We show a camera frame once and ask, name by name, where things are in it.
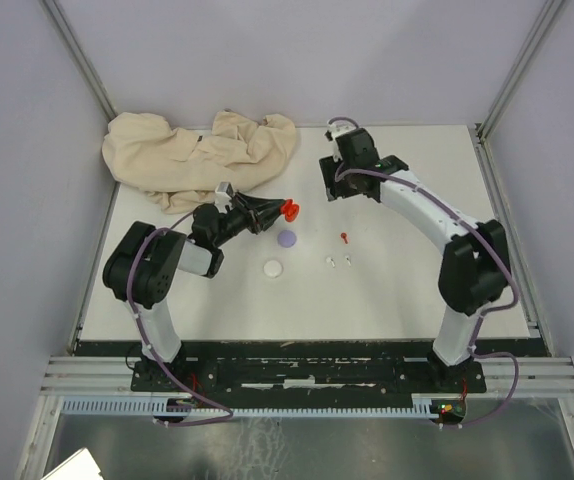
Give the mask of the red round charging case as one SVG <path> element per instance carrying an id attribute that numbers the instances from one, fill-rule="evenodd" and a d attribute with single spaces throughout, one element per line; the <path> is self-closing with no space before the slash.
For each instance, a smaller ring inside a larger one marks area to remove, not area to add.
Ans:
<path id="1" fill-rule="evenodd" d="M 293 222 L 300 211 L 300 206 L 292 199 L 287 199 L 280 208 L 281 215 L 287 222 Z"/>

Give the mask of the purple round charging case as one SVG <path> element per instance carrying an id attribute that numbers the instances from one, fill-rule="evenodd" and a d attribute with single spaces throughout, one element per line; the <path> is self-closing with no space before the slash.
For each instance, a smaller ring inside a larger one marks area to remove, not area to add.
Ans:
<path id="1" fill-rule="evenodd" d="M 282 230 L 277 236 L 277 242 L 283 248 L 291 248 L 297 242 L 297 235 L 291 230 Z"/>

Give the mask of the white round charging case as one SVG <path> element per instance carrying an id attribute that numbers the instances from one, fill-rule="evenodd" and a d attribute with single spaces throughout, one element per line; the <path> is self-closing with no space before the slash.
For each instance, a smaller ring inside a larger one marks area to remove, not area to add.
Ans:
<path id="1" fill-rule="evenodd" d="M 263 265 L 263 273 L 271 279 L 278 278 L 284 271 L 283 265 L 276 259 L 270 259 Z"/>

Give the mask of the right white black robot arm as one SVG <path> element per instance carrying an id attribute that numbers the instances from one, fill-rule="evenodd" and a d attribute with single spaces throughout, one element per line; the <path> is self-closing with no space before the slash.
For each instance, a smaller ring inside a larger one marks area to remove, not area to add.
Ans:
<path id="1" fill-rule="evenodd" d="M 329 200 L 362 195 L 402 215 L 442 256 L 438 290 L 445 312 L 433 341 L 435 360 L 425 368 L 434 389 L 448 391 L 462 379 L 460 364 L 475 355 L 485 317 L 500 310 L 498 300 L 510 290 L 519 298 L 511 273 L 503 225 L 479 222 L 431 192 L 395 155 L 382 157 L 369 132 L 347 117 L 329 120 L 325 132 L 333 153 L 319 165 Z"/>

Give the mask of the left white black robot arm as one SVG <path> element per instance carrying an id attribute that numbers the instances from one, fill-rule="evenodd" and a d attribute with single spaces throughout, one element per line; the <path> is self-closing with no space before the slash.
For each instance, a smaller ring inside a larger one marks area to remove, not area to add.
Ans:
<path id="1" fill-rule="evenodd" d="M 280 218 L 292 222 L 299 213 L 292 199 L 265 199 L 227 193 L 225 205 L 203 204 L 190 212 L 190 232 L 134 222 L 109 256 L 102 281 L 129 309 L 141 337 L 144 357 L 157 361 L 154 379 L 176 390 L 188 378 L 166 297 L 175 273 L 214 277 L 224 260 L 222 246 L 243 231 L 258 235 Z"/>

